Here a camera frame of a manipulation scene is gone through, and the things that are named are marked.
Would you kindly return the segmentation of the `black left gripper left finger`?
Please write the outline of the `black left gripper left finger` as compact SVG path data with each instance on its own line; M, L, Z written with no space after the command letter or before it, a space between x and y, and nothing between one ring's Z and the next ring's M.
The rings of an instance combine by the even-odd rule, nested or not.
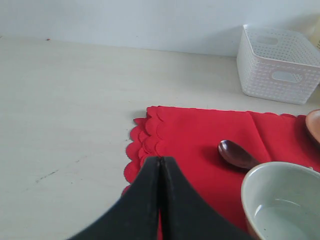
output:
M156 240L160 159L149 157L134 182L99 219L72 240Z

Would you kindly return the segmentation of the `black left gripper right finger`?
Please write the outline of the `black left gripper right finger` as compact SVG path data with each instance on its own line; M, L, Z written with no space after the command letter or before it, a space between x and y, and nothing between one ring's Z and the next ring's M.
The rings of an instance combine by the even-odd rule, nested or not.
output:
M160 219L164 240L251 240L195 191L173 157L160 158Z

